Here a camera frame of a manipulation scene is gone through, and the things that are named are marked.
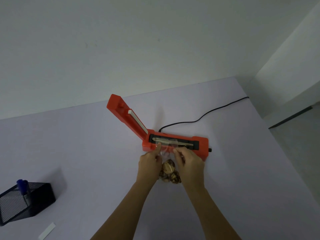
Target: white table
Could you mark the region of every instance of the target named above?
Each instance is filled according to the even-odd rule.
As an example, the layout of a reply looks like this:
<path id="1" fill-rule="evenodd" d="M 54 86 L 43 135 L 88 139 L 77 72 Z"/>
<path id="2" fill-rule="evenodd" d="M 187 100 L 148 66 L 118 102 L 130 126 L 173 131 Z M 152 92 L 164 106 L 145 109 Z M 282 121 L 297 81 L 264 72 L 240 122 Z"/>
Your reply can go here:
<path id="1" fill-rule="evenodd" d="M 234 78 L 124 98 L 147 128 L 198 119 L 245 97 Z M 0 191 L 18 179 L 52 183 L 57 201 L 0 227 L 1 239 L 89 239 L 133 184 L 141 140 L 107 102 L 0 121 Z M 243 239 L 318 239 L 320 208 L 249 99 L 163 132 L 209 138 L 205 185 Z M 181 184 L 158 181 L 135 239 L 203 239 Z"/>

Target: black power cord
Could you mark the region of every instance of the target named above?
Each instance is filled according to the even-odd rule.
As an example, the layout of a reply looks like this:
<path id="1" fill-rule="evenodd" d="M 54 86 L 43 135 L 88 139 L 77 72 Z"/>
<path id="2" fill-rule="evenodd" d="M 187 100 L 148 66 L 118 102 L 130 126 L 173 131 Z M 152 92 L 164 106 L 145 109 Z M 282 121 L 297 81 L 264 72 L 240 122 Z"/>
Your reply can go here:
<path id="1" fill-rule="evenodd" d="M 249 97 L 243 97 L 243 98 L 238 99 L 237 101 L 233 101 L 233 102 L 231 102 L 231 103 L 229 103 L 229 104 L 227 104 L 227 105 L 224 105 L 224 106 L 221 106 L 221 107 L 219 107 L 219 108 L 215 108 L 215 109 L 213 109 L 213 110 L 210 110 L 210 111 L 208 111 L 207 113 L 205 113 L 204 115 L 202 115 L 199 119 L 197 119 L 197 120 L 195 120 L 195 121 L 177 122 L 177 123 L 173 123 L 173 124 L 166 125 L 166 126 L 164 126 L 164 127 L 161 127 L 161 128 L 159 129 L 159 132 L 161 132 L 162 129 L 164 129 L 164 128 L 166 128 L 166 127 L 169 127 L 169 126 L 172 126 L 172 125 L 197 122 L 197 121 L 199 121 L 203 116 L 205 116 L 206 114 L 208 114 L 208 113 L 210 113 L 210 112 L 212 112 L 212 111 L 215 111 L 215 110 L 217 110 L 217 109 L 221 109 L 221 108 L 227 107 L 227 106 L 229 106 L 230 104 L 234 104 L 234 103 L 236 103 L 236 102 L 239 102 L 239 101 L 241 101 L 241 100 L 243 100 L 243 99 L 248 99 L 248 98 L 249 98 Z"/>

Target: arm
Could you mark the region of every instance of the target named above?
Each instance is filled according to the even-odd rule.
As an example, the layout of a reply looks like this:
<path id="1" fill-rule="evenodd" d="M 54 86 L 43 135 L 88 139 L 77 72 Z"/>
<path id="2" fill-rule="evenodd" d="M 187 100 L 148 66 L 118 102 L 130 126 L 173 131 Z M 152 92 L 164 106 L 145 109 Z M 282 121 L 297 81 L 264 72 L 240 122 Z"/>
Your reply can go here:
<path id="1" fill-rule="evenodd" d="M 160 150 L 161 144 L 140 157 L 136 182 L 91 240 L 134 238 L 143 204 L 159 178 L 162 166 L 162 158 L 158 156 Z"/>
<path id="2" fill-rule="evenodd" d="M 205 163 L 202 159 L 185 147 L 177 147 L 173 152 L 181 182 L 198 214 L 206 239 L 241 239 L 205 188 L 203 174 Z"/>

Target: impulse heat sealer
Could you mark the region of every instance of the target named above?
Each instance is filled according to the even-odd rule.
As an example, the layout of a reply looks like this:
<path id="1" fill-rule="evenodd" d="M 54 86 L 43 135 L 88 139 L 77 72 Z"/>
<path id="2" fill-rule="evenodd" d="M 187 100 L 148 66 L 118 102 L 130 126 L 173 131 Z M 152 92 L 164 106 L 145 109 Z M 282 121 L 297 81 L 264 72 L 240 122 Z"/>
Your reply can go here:
<path id="1" fill-rule="evenodd" d="M 186 147 L 192 150 L 203 161 L 206 160 L 209 152 L 211 152 L 208 138 L 198 136 L 185 137 L 147 129 L 133 110 L 123 101 L 122 97 L 118 95 L 111 95 L 106 108 L 142 140 L 142 150 L 145 152 L 154 150 L 159 142 L 162 145 L 167 145 L 170 151 L 174 147 Z"/>

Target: black mesh pen holder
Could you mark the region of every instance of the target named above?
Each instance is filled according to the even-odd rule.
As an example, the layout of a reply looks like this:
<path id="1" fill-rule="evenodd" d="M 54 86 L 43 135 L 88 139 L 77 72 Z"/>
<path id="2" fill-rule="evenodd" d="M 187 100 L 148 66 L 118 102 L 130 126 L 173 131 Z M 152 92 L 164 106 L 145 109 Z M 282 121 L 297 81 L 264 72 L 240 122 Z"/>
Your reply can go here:
<path id="1" fill-rule="evenodd" d="M 29 206 L 17 185 L 0 194 L 0 226 L 35 216 L 56 201 L 50 183 L 28 182 L 28 185 L 30 189 Z"/>

